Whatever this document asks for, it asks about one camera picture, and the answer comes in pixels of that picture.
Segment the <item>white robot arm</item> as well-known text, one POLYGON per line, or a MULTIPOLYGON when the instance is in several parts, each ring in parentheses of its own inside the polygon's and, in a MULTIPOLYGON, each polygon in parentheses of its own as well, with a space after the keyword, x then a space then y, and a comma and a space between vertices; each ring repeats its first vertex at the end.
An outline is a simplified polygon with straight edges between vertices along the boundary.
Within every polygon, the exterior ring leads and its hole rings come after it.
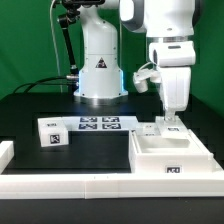
POLYGON ((129 90, 146 92, 154 83, 164 118, 186 109, 191 66, 196 53, 192 37, 201 0, 106 0, 81 8, 84 66, 75 95, 91 103, 112 101, 129 90), (116 9, 119 26, 98 15, 116 9))

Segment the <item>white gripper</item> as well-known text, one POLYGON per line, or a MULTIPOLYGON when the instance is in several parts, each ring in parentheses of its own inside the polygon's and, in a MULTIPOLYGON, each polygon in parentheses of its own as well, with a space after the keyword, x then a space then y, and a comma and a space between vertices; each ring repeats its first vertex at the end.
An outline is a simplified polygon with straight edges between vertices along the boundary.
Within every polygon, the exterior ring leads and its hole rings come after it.
POLYGON ((191 66, 196 54, 192 41, 151 43, 149 59, 161 78, 160 97, 165 120, 176 121, 176 111, 184 111, 188 104, 191 66))

